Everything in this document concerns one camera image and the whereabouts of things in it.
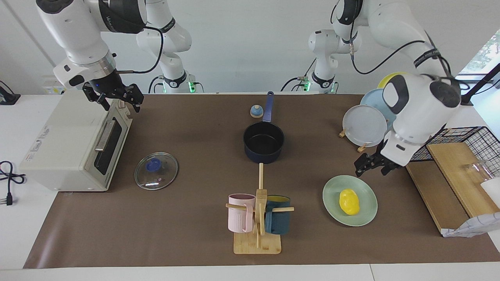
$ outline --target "wire basket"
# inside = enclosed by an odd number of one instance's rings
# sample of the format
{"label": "wire basket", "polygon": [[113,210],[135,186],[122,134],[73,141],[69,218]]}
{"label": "wire basket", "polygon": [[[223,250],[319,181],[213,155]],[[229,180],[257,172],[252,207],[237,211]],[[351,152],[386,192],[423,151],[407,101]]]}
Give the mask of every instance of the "wire basket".
{"label": "wire basket", "polygon": [[448,143],[466,143],[478,160],[490,161],[491,172],[500,177],[500,141],[484,126],[442,129],[413,155],[410,162],[434,160],[427,145]]}

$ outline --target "wooden cutting board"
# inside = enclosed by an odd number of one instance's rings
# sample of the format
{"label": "wooden cutting board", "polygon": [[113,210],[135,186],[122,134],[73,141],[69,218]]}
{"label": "wooden cutting board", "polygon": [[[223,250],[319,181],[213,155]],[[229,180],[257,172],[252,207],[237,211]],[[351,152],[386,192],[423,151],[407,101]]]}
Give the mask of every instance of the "wooden cutting board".
{"label": "wooden cutting board", "polygon": [[440,232],[456,230],[469,219],[434,161],[411,162],[406,169]]}
{"label": "wooden cutting board", "polygon": [[500,212],[481,187],[481,179],[467,169],[478,161],[467,144],[439,143],[430,144],[427,148],[471,218]]}

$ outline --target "pink mug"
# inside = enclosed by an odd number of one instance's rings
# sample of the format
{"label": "pink mug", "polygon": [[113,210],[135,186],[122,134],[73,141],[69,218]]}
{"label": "pink mug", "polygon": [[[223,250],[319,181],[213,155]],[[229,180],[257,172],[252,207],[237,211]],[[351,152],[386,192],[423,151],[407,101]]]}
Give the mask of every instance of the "pink mug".
{"label": "pink mug", "polygon": [[229,208],[227,228],[235,233],[249,233],[254,230],[255,195],[235,193],[229,195],[229,204],[245,206],[246,210]]}

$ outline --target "brown paper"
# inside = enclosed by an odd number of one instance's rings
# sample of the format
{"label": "brown paper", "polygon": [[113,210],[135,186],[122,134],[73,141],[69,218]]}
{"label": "brown paper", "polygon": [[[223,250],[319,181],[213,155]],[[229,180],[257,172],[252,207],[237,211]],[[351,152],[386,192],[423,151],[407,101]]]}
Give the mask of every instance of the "brown paper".
{"label": "brown paper", "polygon": [[[449,263],[500,261],[487,235],[443,238],[405,169],[361,179],[378,200],[362,227],[334,220],[325,183],[354,175],[360,156],[339,138],[344,113],[360,95],[277,95],[272,122],[285,134],[279,159],[265,166],[270,194],[291,198],[290,233],[278,255],[235,255],[225,204],[254,193],[258,164],[247,159],[245,128],[265,95],[148,95],[133,123],[109,191],[59,193],[24,268]],[[134,181],[153,152],[179,162],[176,180],[147,191]]]}

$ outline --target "saucepan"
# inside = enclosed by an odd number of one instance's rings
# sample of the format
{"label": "saucepan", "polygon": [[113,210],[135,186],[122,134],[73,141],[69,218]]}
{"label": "saucepan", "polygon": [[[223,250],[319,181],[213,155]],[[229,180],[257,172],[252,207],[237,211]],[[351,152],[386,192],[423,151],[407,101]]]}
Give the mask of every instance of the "saucepan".
{"label": "saucepan", "polygon": [[269,164],[280,156],[285,135],[277,125],[271,123],[274,93],[267,92],[262,121],[248,126],[243,134],[246,156],[255,163]]}

